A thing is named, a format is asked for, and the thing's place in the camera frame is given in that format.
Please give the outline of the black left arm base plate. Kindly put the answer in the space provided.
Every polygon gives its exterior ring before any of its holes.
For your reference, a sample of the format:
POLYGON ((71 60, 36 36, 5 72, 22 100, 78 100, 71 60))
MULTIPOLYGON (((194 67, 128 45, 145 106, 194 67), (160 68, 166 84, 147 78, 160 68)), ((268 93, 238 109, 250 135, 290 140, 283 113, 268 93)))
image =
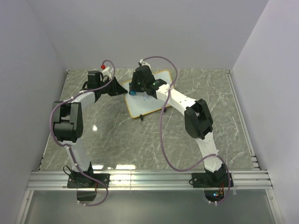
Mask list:
POLYGON ((70 176, 67 182, 67 188, 69 189, 83 189, 83 188, 105 188, 108 187, 110 181, 110 174, 93 174, 92 178, 97 179, 102 182, 104 185, 99 184, 98 182, 91 180, 81 173, 76 173, 76 176, 70 176))

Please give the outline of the aluminium front mounting rail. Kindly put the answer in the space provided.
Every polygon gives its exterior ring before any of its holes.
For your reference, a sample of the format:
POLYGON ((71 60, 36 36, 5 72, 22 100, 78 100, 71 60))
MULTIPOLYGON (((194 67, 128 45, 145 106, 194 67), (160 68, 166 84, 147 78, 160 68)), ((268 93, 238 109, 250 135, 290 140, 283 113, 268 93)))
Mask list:
MULTIPOLYGON (((108 189, 116 190, 194 190, 190 184, 191 173, 174 170, 96 170, 96 174, 110 174, 108 189)), ((272 189, 267 171, 232 171, 231 189, 272 189)), ((32 172, 26 190, 69 190, 67 175, 63 171, 32 172)))

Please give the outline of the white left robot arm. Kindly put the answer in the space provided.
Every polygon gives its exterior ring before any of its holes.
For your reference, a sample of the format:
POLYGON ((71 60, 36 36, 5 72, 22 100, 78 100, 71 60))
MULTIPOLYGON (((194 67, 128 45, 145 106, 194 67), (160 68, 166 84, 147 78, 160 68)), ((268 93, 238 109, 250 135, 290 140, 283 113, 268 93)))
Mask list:
POLYGON ((96 103, 102 95, 118 96, 127 93, 110 67, 102 71, 92 70, 80 92, 70 99, 56 101, 50 115, 50 133, 57 145, 64 147, 71 160, 68 174, 84 188, 94 184, 95 177, 90 159, 87 157, 81 136, 84 130, 83 110, 96 103))

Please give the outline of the yellow framed whiteboard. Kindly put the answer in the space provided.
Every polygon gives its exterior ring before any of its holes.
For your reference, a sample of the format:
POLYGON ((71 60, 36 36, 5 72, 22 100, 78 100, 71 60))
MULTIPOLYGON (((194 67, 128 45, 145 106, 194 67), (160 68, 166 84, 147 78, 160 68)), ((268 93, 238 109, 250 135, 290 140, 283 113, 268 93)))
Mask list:
MULTIPOLYGON (((168 84, 171 84, 172 78, 169 70, 158 71, 153 74, 155 79, 162 79, 168 84)), ((129 91, 129 83, 131 80, 121 84, 121 86, 129 91)), ((144 116, 152 112, 161 110, 164 102, 155 99, 153 96, 149 96, 147 93, 136 93, 135 95, 124 94, 125 102, 128 108, 128 112, 131 118, 135 119, 144 116)))

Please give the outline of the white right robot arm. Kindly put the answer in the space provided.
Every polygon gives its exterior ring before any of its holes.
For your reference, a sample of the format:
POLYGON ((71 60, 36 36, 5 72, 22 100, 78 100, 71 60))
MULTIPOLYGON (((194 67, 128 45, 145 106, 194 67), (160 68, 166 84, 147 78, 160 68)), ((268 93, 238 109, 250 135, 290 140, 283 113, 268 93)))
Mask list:
POLYGON ((195 100, 179 91, 162 79, 155 79, 148 65, 141 65, 133 72, 129 91, 145 92, 149 96, 164 102, 159 118, 160 146, 163 156, 168 165, 175 171, 186 172, 201 162, 204 162, 206 181, 210 186, 218 186, 224 175, 227 174, 227 166, 219 157, 213 137, 213 119, 207 102, 203 99, 195 100), (174 167, 167 158, 163 136, 162 136, 162 116, 167 105, 172 106, 184 116, 185 130, 194 138, 199 146, 203 158, 190 168, 178 169, 174 167))

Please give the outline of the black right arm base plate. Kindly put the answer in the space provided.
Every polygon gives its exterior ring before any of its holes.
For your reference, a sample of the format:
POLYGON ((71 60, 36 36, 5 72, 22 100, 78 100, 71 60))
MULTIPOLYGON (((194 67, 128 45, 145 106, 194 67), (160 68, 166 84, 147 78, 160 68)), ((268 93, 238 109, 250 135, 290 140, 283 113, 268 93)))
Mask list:
POLYGON ((229 183, 230 183, 230 187, 234 186, 231 173, 229 173, 229 176, 228 174, 225 174, 218 179, 208 173, 191 173, 191 179, 188 181, 188 183, 193 188, 209 188, 209 189, 228 188, 229 183))

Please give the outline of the aluminium right side rail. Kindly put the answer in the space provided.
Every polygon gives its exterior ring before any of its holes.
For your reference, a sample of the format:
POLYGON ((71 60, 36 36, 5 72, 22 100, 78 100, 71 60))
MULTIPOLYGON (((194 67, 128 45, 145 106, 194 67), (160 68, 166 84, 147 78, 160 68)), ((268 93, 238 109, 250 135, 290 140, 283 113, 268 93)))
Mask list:
POLYGON ((236 105, 237 112, 238 112, 238 115, 239 115, 239 118, 240 118, 240 121, 241 121, 241 126, 242 126, 242 129, 243 129, 243 132, 244 132, 245 140, 246 140, 246 143, 247 143, 247 146, 248 146, 248 149, 249 149, 251 163, 254 167, 254 170, 261 170, 260 165, 259 165, 258 160, 257 160, 257 157, 256 157, 256 154, 255 154, 255 151, 253 149, 253 145, 252 145, 252 142, 251 142, 251 139, 250 139, 250 136, 249 136, 249 132, 248 132, 248 129, 247 129, 247 126, 246 126, 246 123, 245 123, 245 119, 244 119, 242 110, 241 110, 241 106, 240 106, 240 103, 239 103, 239 100, 238 100, 238 96, 236 94, 236 90, 235 90, 233 80, 232 80, 232 77, 231 77, 231 70, 225 70, 225 72, 226 72, 226 75, 227 75, 227 78, 228 78, 230 88, 231 88, 232 93, 233 93, 235 105, 236 105))

